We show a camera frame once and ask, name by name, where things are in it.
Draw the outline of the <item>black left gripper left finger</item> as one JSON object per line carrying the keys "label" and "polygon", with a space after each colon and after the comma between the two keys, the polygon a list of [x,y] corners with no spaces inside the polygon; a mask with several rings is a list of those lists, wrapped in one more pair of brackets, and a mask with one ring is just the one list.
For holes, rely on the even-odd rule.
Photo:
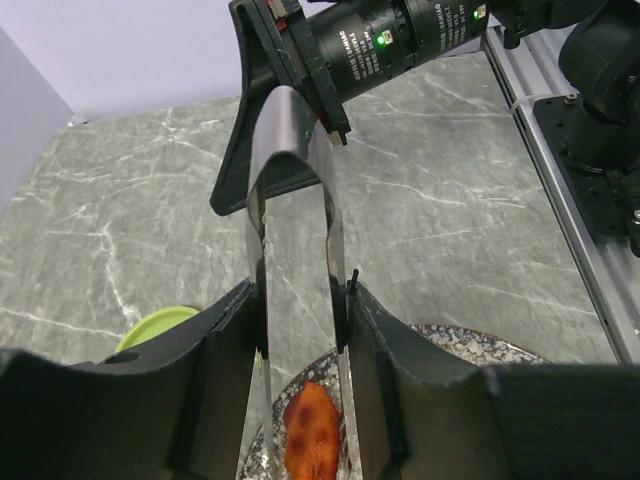
{"label": "black left gripper left finger", "polygon": [[5,479],[232,479],[255,354],[241,282],[100,363],[1,353]]}

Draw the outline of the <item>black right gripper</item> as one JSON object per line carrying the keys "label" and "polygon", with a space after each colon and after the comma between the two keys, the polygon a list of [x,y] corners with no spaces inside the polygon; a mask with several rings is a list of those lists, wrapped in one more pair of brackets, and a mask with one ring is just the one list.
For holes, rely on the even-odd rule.
{"label": "black right gripper", "polygon": [[334,145],[347,143],[349,121],[310,22],[297,1],[232,1],[242,93],[210,205],[220,216],[246,206],[253,134],[267,96],[281,85],[311,104]]}

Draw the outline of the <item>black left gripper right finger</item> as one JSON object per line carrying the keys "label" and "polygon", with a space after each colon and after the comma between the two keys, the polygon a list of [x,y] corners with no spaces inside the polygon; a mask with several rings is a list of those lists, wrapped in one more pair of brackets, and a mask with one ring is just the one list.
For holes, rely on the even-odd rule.
{"label": "black left gripper right finger", "polygon": [[639,370],[478,367],[349,298],[349,354],[367,479],[635,479]]}

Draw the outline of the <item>stainless steel tongs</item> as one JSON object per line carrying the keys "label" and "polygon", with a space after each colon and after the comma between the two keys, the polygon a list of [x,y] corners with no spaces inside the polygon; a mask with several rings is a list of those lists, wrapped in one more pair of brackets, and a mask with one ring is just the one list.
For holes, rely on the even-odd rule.
{"label": "stainless steel tongs", "polygon": [[331,295],[336,357],[321,358],[312,371],[324,375],[324,386],[338,412],[340,450],[337,478],[353,479],[359,467],[355,409],[352,405],[351,374],[348,360],[347,279],[345,270],[342,212],[337,202],[335,172],[330,140],[310,106],[294,89],[275,88],[258,115],[252,140],[246,200],[246,247],[253,300],[258,320],[259,368],[263,395],[263,425],[256,434],[240,469],[243,479],[289,479],[285,469],[284,402],[293,399],[297,389],[286,388],[274,400],[268,340],[268,296],[265,256],[267,171],[283,157],[312,173],[322,185],[326,217],[326,263]]}

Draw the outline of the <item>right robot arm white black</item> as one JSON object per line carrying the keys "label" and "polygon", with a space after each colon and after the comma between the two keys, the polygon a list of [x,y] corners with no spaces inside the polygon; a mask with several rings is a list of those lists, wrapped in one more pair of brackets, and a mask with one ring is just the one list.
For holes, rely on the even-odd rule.
{"label": "right robot arm white black", "polygon": [[256,121],[295,90],[335,144],[344,105],[432,60],[480,46],[556,196],[639,204],[639,5],[635,1],[233,1],[242,68],[236,119],[210,197],[246,205]]}

